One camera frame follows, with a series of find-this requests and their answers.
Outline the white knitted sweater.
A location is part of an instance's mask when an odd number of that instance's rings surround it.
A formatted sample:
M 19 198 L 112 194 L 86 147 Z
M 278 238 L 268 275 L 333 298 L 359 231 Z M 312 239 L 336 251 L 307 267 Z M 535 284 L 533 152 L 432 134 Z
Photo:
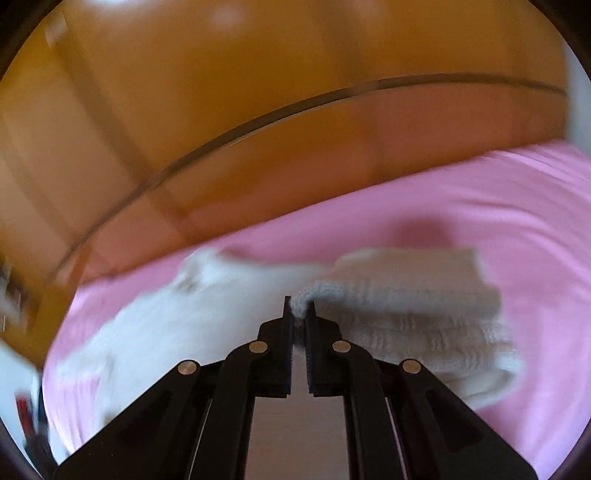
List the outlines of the white knitted sweater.
M 174 365 L 221 361 L 283 311 L 301 348 L 353 344 L 382 362 L 416 360 L 475 409 L 506 397 L 524 371 L 501 292 L 474 250 L 370 248 L 329 265 L 201 250 L 93 337 L 96 426 Z

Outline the wooden shelf cabinet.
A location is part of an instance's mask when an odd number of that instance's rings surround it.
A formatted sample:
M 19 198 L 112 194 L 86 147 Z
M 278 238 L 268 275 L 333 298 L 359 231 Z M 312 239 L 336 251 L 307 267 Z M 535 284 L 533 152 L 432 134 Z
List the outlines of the wooden shelf cabinet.
M 6 257 L 1 258 L 1 332 L 8 326 L 26 327 L 32 311 L 32 293 Z

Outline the pink bed blanket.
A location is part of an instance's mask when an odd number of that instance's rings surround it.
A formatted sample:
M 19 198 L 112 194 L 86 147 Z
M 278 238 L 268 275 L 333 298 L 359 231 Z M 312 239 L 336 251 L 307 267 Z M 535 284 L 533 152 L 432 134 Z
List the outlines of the pink bed blanket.
M 494 151 L 82 287 L 44 367 L 51 427 L 77 450 L 286 297 L 377 359 L 422 362 L 547 479 L 590 418 L 590 161 L 561 141 Z

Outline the wooden panelled wardrobe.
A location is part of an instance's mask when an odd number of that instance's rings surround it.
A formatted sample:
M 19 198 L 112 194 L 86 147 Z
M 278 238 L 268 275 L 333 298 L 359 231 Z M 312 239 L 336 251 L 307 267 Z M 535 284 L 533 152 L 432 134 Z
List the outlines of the wooden panelled wardrobe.
M 2 339 L 42 365 L 80 284 L 565 130 L 527 1 L 1 5 Z

